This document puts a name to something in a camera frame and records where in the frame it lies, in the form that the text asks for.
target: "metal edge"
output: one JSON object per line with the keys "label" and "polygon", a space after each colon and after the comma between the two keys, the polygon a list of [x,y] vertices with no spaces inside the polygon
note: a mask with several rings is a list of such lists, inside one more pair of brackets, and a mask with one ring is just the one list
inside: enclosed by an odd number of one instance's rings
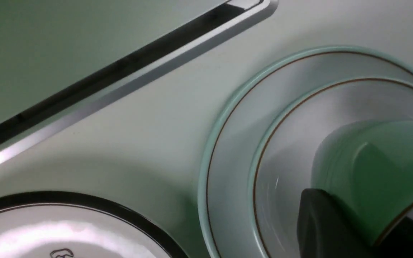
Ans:
{"label": "metal edge", "polygon": [[278,0],[262,1],[218,28],[10,139],[0,145],[0,164],[268,18],[276,10],[277,3]]}

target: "plate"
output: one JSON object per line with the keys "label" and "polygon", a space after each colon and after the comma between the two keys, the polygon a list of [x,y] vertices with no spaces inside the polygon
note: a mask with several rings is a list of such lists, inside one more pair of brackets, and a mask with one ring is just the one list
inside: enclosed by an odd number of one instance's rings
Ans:
{"label": "plate", "polygon": [[187,258],[136,212],[79,193],[44,191],[0,198],[0,258]]}
{"label": "plate", "polygon": [[205,145],[198,211],[213,258],[265,257],[248,214],[248,176],[254,151],[292,101],[330,82],[384,76],[413,83],[413,70],[356,46],[327,46],[286,57],[244,83],[226,103]]}
{"label": "plate", "polygon": [[413,120],[413,85],[387,78],[330,83],[274,120],[256,150],[248,182],[253,228],[269,257],[299,257],[300,194],[311,187],[321,142],[342,126],[368,120]]}

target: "green cup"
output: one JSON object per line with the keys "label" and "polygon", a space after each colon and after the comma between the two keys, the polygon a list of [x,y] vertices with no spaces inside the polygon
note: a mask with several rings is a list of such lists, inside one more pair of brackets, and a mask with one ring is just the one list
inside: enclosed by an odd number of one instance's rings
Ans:
{"label": "green cup", "polygon": [[331,133],[318,148],[312,188],[337,201],[369,245],[413,207],[413,121],[368,121]]}

